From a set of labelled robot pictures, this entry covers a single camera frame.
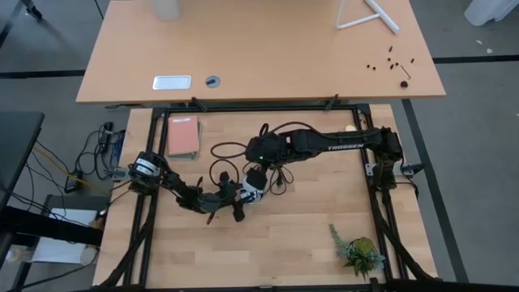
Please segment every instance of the green plant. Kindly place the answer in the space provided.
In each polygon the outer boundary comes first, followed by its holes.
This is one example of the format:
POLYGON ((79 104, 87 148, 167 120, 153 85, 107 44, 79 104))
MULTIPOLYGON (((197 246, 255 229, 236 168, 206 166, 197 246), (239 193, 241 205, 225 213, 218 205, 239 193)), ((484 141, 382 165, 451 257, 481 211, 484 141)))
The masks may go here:
POLYGON ((330 224, 330 232, 337 246, 337 254, 348 260, 345 267, 353 267, 355 276, 358 277, 358 274, 361 273, 366 280, 370 271, 384 268, 385 257, 378 253, 371 239, 361 237, 348 243, 342 240, 333 224, 330 224))

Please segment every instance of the floor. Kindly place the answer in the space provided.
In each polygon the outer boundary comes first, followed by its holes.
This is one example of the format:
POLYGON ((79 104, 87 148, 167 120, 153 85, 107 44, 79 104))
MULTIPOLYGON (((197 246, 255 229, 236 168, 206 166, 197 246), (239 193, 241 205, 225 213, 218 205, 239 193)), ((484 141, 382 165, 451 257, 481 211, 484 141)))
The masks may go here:
MULTIPOLYGON (((97 0, 104 13, 109 0, 97 0)), ((0 2, 0 29, 7 23, 16 0, 0 2)), ((46 22, 38 24, 24 13, 0 48, 0 72, 85 69, 101 26, 101 16, 93 0, 36 0, 46 22)), ((519 9, 504 21, 483 27, 471 26, 463 17, 470 0, 411 0, 414 12, 433 57, 519 54, 519 9)), ((448 97, 413 101, 427 150, 433 161, 440 190, 450 216, 462 259, 473 282, 519 286, 519 84, 513 78, 517 62, 445 64, 437 67, 448 97)), ((87 134, 103 122, 116 129, 126 126, 128 109, 105 109, 103 105, 77 105, 75 96, 81 77, 0 79, 0 109, 40 110, 46 119, 40 142, 55 151, 68 165, 83 147, 87 134)), ((410 161, 417 162, 410 127, 399 101, 391 101, 410 161)), ((39 169, 31 158, 29 164, 39 169)), ((57 181, 65 178, 49 170, 57 181)), ((427 235, 440 276, 453 281, 427 182, 416 177, 419 203, 427 235)), ((36 201, 56 194, 54 185, 34 177, 36 201)), ((109 182, 95 176, 88 181, 106 190, 109 182)), ((29 195, 30 178, 22 173, 16 192, 29 195)), ((92 195, 81 191, 81 195, 92 195)), ((75 266, 35 264, 27 283, 64 273, 75 266)), ((17 269, 4 264, 0 290, 7 290, 17 269)), ((35 286, 27 291, 68 291, 89 287, 94 267, 35 286)))

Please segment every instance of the pink notebook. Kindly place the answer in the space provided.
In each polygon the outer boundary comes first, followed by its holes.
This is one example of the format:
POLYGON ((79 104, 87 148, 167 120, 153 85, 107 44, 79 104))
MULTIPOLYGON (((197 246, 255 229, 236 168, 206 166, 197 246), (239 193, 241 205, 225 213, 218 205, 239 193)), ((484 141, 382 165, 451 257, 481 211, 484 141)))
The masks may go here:
POLYGON ((198 118, 171 117, 168 119, 168 154, 179 155, 199 151, 198 118))

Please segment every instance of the wooden table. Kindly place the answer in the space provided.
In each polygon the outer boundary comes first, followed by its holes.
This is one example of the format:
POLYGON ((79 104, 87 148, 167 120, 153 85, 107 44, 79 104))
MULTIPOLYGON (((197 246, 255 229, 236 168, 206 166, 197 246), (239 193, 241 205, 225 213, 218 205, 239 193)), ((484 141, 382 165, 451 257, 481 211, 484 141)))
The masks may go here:
MULTIPOLYGON (((176 21, 158 20, 150 1, 111 1, 77 101, 445 96, 409 0, 377 2, 398 35, 380 19, 337 31, 339 0, 186 0, 176 21), (190 75, 191 88, 153 90, 157 75, 190 75), (210 75, 218 88, 207 87, 210 75)), ((343 20, 370 14, 363 0, 348 0, 343 20)))
MULTIPOLYGON (((372 105, 376 127, 396 125, 390 105, 372 105)), ((146 149, 152 111, 133 109, 127 126, 120 165, 132 163, 146 149)), ((341 131, 353 124, 350 111, 248 112, 197 114, 203 123, 201 152, 197 161, 169 161, 188 185, 204 176, 204 190, 216 191, 208 168, 216 159, 209 149, 223 141, 246 143, 263 122, 271 127, 283 122, 307 122, 320 131, 341 131)), ((154 145, 158 147, 161 123, 154 145)), ((238 149, 226 148, 233 153, 238 149)), ((235 158, 239 169, 245 160, 235 158)), ((246 206, 245 221, 236 223, 232 208, 218 211, 210 226, 206 215, 181 209, 168 191, 159 195, 152 241, 149 288, 222 286, 301 286, 365 283, 337 258, 328 223, 336 225, 344 239, 362 236, 376 243, 375 227, 362 161, 358 151, 328 152, 287 166, 295 180, 284 195, 267 194, 254 206, 246 206)), ((228 170, 215 166, 213 175, 228 170)), ((114 192, 114 197, 125 187, 114 192)), ((423 269, 435 275, 435 265, 414 192, 409 185, 392 191, 401 241, 423 269)), ((126 195, 111 206, 97 264, 95 284, 105 280, 128 246, 136 195, 126 195)), ((134 275, 140 258, 136 256, 134 275)), ((396 261, 390 256, 393 273, 396 261)), ((382 273, 372 273, 384 282, 382 273)))

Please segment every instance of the white tripod stand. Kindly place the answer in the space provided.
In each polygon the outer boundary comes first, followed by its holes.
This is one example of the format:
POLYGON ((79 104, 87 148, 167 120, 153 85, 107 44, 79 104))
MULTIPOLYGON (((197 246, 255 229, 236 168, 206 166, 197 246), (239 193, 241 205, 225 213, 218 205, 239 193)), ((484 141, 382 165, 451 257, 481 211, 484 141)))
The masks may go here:
POLYGON ((394 34, 398 34, 398 32, 400 32, 400 28, 398 27, 398 25, 389 17, 388 14, 386 14, 386 12, 384 10, 382 10, 382 8, 377 3, 375 3, 375 0, 364 0, 364 2, 367 5, 369 5, 371 7, 371 9, 374 12, 376 12, 376 14, 364 17, 362 19, 357 19, 352 22, 348 22, 347 24, 340 24, 342 12, 344 11, 344 7, 346 4, 346 0, 341 0, 341 7, 339 8, 339 13, 337 14, 337 21, 336 21, 337 29, 349 28, 354 25, 367 22, 368 20, 377 19, 380 17, 388 25, 388 27, 392 30, 392 32, 394 34))

